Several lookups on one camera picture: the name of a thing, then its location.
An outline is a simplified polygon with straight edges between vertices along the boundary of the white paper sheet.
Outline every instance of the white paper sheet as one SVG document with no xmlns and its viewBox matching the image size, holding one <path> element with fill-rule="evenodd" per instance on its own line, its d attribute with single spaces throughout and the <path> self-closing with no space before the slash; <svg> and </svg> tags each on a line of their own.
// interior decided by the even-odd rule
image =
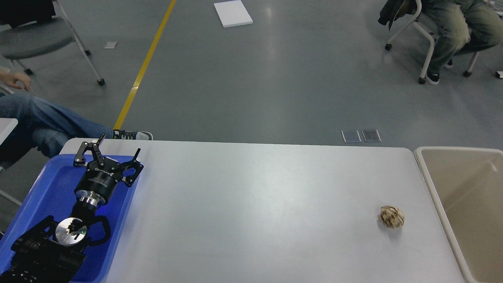
<svg viewBox="0 0 503 283">
<path fill-rule="evenodd" d="M 252 24 L 253 20 L 248 14 L 241 0 L 215 3 L 218 17 L 224 28 Z"/>
</svg>

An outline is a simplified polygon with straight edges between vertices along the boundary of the person's hand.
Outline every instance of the person's hand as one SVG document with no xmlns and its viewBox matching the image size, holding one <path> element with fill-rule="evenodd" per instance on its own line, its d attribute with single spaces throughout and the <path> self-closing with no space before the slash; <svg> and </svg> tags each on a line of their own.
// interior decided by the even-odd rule
<svg viewBox="0 0 503 283">
<path fill-rule="evenodd" d="M 24 85 L 24 89 L 29 91 L 31 86 L 31 78 L 23 73 L 3 73 L 0 76 L 2 82 L 4 82 L 7 86 L 22 90 L 23 86 L 17 85 L 16 82 L 21 82 Z"/>
</svg>

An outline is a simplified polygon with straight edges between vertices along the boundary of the person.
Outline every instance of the person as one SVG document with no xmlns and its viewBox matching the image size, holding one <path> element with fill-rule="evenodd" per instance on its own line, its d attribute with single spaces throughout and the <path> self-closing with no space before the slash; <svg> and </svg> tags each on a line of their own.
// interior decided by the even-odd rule
<svg viewBox="0 0 503 283">
<path fill-rule="evenodd" d="M 503 22 L 484 0 L 422 0 L 422 4 L 439 28 L 426 77 L 432 85 L 439 83 L 444 66 L 452 67 L 454 54 L 485 50 L 503 39 Z"/>
<path fill-rule="evenodd" d="M 0 70 L 0 81 L 19 90 L 24 88 L 29 91 L 31 87 L 30 77 L 22 73 L 11 74 Z M 0 118 L 18 120 L 16 128 L 0 145 L 0 172 L 35 147 L 52 158 L 74 137 L 99 138 L 104 133 L 107 138 L 153 139 L 152 133 L 147 131 L 110 129 L 89 121 L 64 106 L 27 92 L 9 95 L 0 93 Z"/>
</svg>

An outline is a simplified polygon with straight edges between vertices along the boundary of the white table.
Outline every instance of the white table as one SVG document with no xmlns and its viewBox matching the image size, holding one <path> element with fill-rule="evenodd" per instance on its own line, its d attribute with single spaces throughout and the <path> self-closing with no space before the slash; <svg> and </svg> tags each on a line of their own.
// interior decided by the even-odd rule
<svg viewBox="0 0 503 283">
<path fill-rule="evenodd" d="M 464 282 L 407 149 L 108 139 L 101 150 L 137 147 L 145 169 L 107 282 Z M 404 227 L 377 220 L 386 204 Z"/>
<path fill-rule="evenodd" d="M 0 145 L 5 141 L 12 130 L 14 130 L 17 124 L 17 119 L 0 118 Z M 19 200 L 15 199 L 13 196 L 9 195 L 3 190 L 0 190 L 0 195 L 17 204 L 18 206 L 21 206 L 21 202 Z"/>
</svg>

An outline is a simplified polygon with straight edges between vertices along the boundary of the jacket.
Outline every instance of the jacket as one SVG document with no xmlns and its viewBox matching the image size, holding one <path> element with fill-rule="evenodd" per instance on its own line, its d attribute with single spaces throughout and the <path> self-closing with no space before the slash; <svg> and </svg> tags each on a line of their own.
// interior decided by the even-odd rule
<svg viewBox="0 0 503 283">
<path fill-rule="evenodd" d="M 417 10 L 417 4 L 414 0 L 387 0 L 386 4 L 379 13 L 379 24 L 385 26 L 388 22 L 388 29 L 391 30 L 391 25 L 398 18 L 405 14 L 414 14 Z"/>
<path fill-rule="evenodd" d="M 52 0 L 0 0 L 0 22 L 12 28 L 33 21 L 47 22 L 55 15 Z"/>
</svg>

